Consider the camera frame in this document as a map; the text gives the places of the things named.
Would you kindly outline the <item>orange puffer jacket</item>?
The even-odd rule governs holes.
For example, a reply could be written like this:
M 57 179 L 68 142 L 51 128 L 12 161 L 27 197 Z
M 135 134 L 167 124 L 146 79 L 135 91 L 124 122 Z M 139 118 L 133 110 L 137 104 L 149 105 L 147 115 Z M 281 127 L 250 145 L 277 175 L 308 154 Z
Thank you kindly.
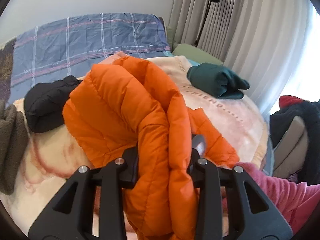
M 124 191 L 124 211 L 139 239 L 193 239 L 198 194 L 187 168 L 191 137 L 204 136 L 217 165 L 238 162 L 236 150 L 200 108 L 190 109 L 172 79 L 132 56 L 94 64 L 63 108 L 68 131 L 94 167 L 137 146 L 139 179 Z

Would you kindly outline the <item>beige pleated curtain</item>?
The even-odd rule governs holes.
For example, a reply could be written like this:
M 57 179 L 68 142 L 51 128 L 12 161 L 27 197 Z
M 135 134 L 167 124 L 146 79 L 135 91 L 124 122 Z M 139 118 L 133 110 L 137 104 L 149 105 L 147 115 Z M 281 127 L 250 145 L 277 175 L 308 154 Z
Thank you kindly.
M 208 0 L 174 0 L 173 45 L 198 36 Z M 311 28 L 310 0 L 212 3 L 198 47 L 246 79 L 247 95 L 268 114 L 296 71 Z

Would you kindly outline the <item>dark green folded garment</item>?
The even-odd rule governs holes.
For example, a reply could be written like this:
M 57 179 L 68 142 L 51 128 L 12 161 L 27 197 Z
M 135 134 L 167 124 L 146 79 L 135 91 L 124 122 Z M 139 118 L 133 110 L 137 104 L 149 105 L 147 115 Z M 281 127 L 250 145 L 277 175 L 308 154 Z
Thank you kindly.
M 243 90 L 250 88 L 248 81 L 229 68 L 211 63 L 190 67 L 187 79 L 195 88 L 218 99 L 242 99 Z

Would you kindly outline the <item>olive green folded fleece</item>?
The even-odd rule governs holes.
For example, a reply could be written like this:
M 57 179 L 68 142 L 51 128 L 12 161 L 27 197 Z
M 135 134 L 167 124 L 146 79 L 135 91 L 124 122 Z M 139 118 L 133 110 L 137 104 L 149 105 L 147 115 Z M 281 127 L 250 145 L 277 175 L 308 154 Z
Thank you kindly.
M 23 113 L 1 100 L 1 193 L 11 195 L 28 144 Z

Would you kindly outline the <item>pink quilted folded jacket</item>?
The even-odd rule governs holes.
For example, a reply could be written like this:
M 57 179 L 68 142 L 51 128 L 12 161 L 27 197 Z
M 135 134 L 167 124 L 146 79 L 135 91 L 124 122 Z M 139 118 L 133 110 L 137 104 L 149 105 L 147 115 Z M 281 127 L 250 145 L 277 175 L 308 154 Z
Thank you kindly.
M 128 57 L 128 56 L 129 55 L 125 54 L 123 51 L 119 51 L 119 52 L 107 57 L 103 61 L 99 62 L 99 64 L 112 64 L 117 59 L 121 59 L 121 58 Z

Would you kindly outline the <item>blue plaid bed cover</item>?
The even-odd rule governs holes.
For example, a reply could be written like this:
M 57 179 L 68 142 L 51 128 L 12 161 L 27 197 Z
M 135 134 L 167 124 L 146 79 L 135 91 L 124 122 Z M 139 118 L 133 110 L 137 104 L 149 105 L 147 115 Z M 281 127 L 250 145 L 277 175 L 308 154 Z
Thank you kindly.
M 160 17 L 131 12 L 67 17 L 15 38 L 7 103 L 24 97 L 37 83 L 84 76 L 93 64 L 119 51 L 147 59 L 171 50 Z

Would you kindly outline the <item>black floor lamp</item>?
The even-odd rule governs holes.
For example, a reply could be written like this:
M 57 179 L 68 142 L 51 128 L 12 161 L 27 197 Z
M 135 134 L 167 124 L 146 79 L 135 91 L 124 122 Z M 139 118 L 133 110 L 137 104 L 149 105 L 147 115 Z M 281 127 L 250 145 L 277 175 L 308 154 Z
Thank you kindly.
M 201 23 L 201 27 L 200 27 L 200 30 L 199 30 L 199 33 L 198 33 L 198 36 L 194 42 L 194 46 L 197 47 L 198 44 L 199 44 L 199 41 L 200 41 L 200 38 L 201 38 L 201 35 L 202 35 L 202 32 L 203 32 L 203 29 L 204 29 L 204 25 L 206 23 L 206 20 L 207 20 L 207 17 L 208 17 L 208 14 L 209 14 L 209 10 L 210 10 L 210 6 L 212 3 L 219 3 L 220 0 L 208 0 L 207 2 L 207 6 L 206 6 L 206 10 L 205 10 L 205 13 L 204 13 L 204 17 L 203 17 L 203 20 L 202 20 L 202 23 Z

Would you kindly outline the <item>green pillow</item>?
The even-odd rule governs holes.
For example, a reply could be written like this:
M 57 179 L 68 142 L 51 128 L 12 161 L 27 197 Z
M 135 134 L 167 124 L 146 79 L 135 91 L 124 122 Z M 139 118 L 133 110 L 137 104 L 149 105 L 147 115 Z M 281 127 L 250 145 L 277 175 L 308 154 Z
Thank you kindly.
M 189 45 L 179 44 L 172 52 L 175 56 L 185 56 L 187 59 L 197 63 L 211 63 L 216 65 L 223 65 L 223 62 L 213 57 L 209 53 L 202 51 L 201 49 Z

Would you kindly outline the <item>pile of dark clothes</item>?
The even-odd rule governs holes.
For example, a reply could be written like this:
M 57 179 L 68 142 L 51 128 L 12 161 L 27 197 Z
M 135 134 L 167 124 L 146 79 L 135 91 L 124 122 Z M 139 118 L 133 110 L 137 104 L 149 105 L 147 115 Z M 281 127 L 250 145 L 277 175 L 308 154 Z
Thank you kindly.
M 273 175 L 319 184 L 319 102 L 285 95 L 279 98 L 279 108 L 270 116 Z

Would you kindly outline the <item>dark patterned quilt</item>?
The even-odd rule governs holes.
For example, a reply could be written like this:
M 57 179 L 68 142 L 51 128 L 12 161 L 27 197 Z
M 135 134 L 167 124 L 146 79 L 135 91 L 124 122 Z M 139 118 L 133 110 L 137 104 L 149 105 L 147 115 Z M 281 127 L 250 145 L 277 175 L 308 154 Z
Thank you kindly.
M 10 96 L 10 84 L 16 38 L 11 39 L 1 47 L 0 51 L 0 97 L 7 102 Z

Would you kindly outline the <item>black folded jacket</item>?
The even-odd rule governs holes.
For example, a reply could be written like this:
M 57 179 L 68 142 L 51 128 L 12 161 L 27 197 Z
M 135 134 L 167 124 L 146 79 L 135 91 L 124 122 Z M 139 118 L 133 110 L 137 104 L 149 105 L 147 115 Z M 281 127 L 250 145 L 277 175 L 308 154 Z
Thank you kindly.
M 44 133 L 62 126 L 63 107 L 70 93 L 82 81 L 70 75 L 54 82 L 38 83 L 24 98 L 24 113 L 29 130 Z

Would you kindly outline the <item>pink fleece sleeve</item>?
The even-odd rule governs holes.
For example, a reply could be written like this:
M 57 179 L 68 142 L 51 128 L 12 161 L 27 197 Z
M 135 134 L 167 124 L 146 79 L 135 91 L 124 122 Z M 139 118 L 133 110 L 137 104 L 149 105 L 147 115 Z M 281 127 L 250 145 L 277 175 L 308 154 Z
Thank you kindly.
M 306 182 L 295 184 L 286 179 L 267 176 L 253 163 L 236 165 L 243 167 L 254 179 L 287 220 L 293 233 L 297 233 L 319 203 L 319 185 L 309 186 Z

